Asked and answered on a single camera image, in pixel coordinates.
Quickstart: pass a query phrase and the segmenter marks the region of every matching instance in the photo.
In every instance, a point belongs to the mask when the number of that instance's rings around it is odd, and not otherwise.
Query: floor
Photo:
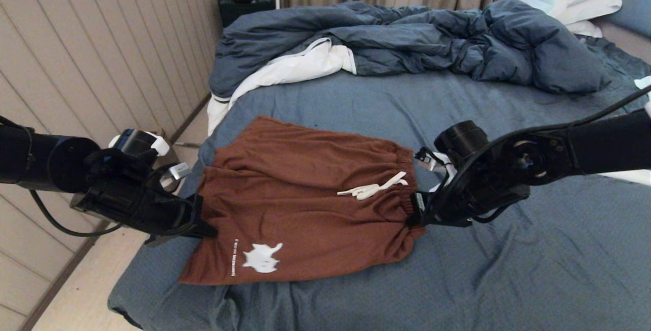
[[[190,123],[179,141],[202,143],[208,116],[205,108]],[[179,162],[192,166],[196,148],[173,146]],[[108,310],[106,300],[114,284],[133,259],[147,234],[134,229],[119,229],[101,236],[74,273],[58,292],[34,331],[135,331],[124,318]]]

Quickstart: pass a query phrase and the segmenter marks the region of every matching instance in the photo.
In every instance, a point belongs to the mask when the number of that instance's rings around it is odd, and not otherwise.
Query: bed
[[[523,5],[513,1],[501,7]],[[432,146],[444,129],[469,119],[490,139],[524,127],[572,121],[634,92],[633,79],[651,74],[649,65],[605,39],[565,33],[556,32],[572,37],[570,49],[588,52],[598,69],[582,70],[584,61],[567,60],[547,69],[549,78],[564,78],[569,72],[575,80],[567,85],[580,85],[579,78],[597,76],[597,84],[604,83],[598,91],[549,91],[545,85],[564,83],[516,85],[509,78],[517,72],[484,78],[453,72],[453,67],[381,76],[330,71],[319,78],[256,88],[232,104],[203,143],[180,196],[195,192],[215,149],[228,145],[260,115],[389,139],[417,151]],[[230,36],[234,39],[229,42],[237,42],[250,34]],[[315,40],[304,37],[273,56],[296,53]],[[218,48],[221,62],[228,54],[224,50]],[[256,71],[264,63],[264,58],[262,63],[245,63],[241,72]],[[232,76],[216,68],[213,78],[220,77]],[[234,91],[224,85],[212,83],[212,90],[227,99]],[[617,113],[643,103],[637,100]],[[418,167],[415,174],[420,190],[442,178]],[[309,282],[179,284],[177,278],[199,242],[179,237],[139,250],[114,287],[109,308],[151,330],[648,329],[650,198],[651,188],[625,180],[565,178],[532,188],[530,199],[490,224],[428,227],[402,261]]]

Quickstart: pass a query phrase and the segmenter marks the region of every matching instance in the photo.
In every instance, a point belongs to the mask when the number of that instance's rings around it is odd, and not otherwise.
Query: mattress
[[[588,40],[613,83],[588,95],[553,95],[448,71],[359,77],[348,72],[242,96],[203,143],[181,196],[198,185],[215,148],[257,116],[316,129],[432,146],[474,120],[489,139],[572,121],[634,92],[649,66]],[[617,111],[640,108],[636,101]],[[416,167],[428,190],[442,176]],[[428,227],[394,264],[311,282],[203,287],[176,282],[198,240],[142,247],[109,308],[143,329],[647,329],[651,316],[651,188],[599,175],[532,187],[490,224]]]

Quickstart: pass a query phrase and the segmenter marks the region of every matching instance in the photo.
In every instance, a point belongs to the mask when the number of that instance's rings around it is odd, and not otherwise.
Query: black suitcase
[[[275,9],[274,0],[219,0],[219,14],[224,27],[230,25],[242,14]]]

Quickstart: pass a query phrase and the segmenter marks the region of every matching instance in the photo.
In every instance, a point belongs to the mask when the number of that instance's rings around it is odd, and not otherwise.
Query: brown shorts
[[[425,233],[405,225],[412,157],[392,141],[258,117],[205,168],[197,192],[218,236],[202,240],[180,282],[314,280],[399,261]],[[407,185],[363,200],[337,195],[401,171]]]

